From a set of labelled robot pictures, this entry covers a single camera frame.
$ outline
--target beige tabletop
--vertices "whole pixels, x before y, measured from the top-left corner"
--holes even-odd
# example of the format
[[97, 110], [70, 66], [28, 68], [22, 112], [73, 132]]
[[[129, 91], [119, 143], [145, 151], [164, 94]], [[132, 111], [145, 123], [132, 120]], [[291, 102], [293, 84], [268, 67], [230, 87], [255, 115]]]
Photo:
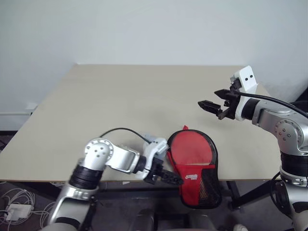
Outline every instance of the beige tabletop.
[[[223, 104], [214, 91], [227, 89], [238, 69], [76, 65], [0, 154], [0, 180], [67, 180], [87, 141], [111, 128], [167, 139], [184, 125], [206, 133], [216, 144], [219, 179], [270, 179], [280, 165], [276, 138], [250, 121], [220, 121], [197, 104], [205, 99]], [[261, 85], [257, 92], [267, 94]], [[142, 140], [128, 131], [106, 137], [142, 151]], [[103, 180], [134, 176], [108, 168]]]

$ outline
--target floor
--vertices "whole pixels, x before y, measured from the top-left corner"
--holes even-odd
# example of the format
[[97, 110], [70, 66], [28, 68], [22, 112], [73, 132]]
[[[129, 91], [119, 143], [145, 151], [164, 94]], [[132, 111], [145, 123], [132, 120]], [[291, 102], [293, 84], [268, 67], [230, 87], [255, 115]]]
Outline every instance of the floor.
[[[4, 142], [10, 140], [9, 136], [0, 137]], [[240, 194], [246, 193], [259, 186], [263, 181], [237, 181]], [[103, 183], [103, 188], [124, 187], [122, 183]], [[9, 189], [15, 188], [10, 183], [0, 184], [0, 195]], [[216, 228], [224, 228], [231, 231], [234, 224], [241, 223], [250, 231], [284, 231], [291, 228], [291, 220], [280, 213], [269, 197], [250, 205], [243, 206], [240, 210], [230, 211], [228, 209], [229, 197], [224, 197], [218, 208], [203, 210]], [[35, 210], [42, 210], [51, 201], [37, 195]], [[187, 213], [189, 208], [185, 207], [179, 197], [176, 198], [117, 198], [101, 200], [98, 203], [97, 212], [93, 218], [92, 229], [94, 231], [126, 231], [138, 212], [145, 208], [151, 208], [159, 213]], [[180, 228], [181, 222], [163, 221], [159, 222], [159, 230]], [[0, 231], [6, 231], [7, 225], [0, 225]], [[18, 226], [11, 226], [11, 231], [36, 231], [39, 230], [39, 216], [32, 215], [27, 222]]]

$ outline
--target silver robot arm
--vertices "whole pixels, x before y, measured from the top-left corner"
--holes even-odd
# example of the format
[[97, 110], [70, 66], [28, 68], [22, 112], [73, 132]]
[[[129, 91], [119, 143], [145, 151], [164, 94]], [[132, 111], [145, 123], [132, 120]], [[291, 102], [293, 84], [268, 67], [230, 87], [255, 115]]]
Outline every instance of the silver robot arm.
[[254, 94], [256, 89], [255, 75], [248, 66], [234, 74], [230, 90], [215, 92], [225, 99], [227, 110], [222, 111], [220, 105], [209, 101], [198, 104], [219, 119], [249, 119], [277, 138], [282, 181], [275, 184], [276, 206], [293, 220], [296, 231], [308, 231], [308, 114], [269, 100], [245, 96]]
[[116, 146], [109, 140], [96, 138], [85, 147], [70, 180], [63, 186], [53, 210], [48, 226], [42, 231], [80, 231], [91, 224], [96, 205], [95, 195], [106, 166], [126, 174], [134, 174], [136, 179], [155, 183], [158, 176], [170, 184], [181, 184], [182, 179], [162, 168], [163, 161], [156, 158], [158, 153], [168, 148], [166, 139], [157, 138], [144, 149], [143, 155], [124, 146]]

